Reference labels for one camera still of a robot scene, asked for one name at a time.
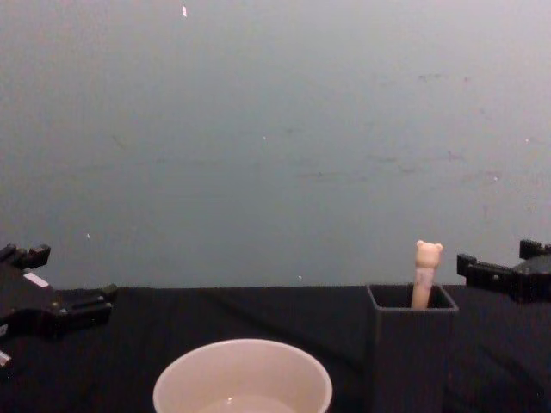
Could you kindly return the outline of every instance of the black tablecloth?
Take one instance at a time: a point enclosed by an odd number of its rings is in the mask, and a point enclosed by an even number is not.
[[[443,411],[551,411],[551,305],[447,290],[460,313]],[[361,412],[366,305],[364,287],[122,288],[107,325],[1,344],[13,362],[0,372],[0,412],[153,412],[167,365],[243,337],[305,349],[331,375],[331,411]]]

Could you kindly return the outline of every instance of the gray wall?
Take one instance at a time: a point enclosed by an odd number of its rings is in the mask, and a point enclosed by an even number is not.
[[[0,2],[0,242],[57,287],[412,279],[551,242],[547,0]]]

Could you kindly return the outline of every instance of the pen holder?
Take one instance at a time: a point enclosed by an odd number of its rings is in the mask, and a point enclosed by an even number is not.
[[[457,305],[442,287],[413,310],[413,284],[370,284],[365,379],[368,413],[442,413]]]

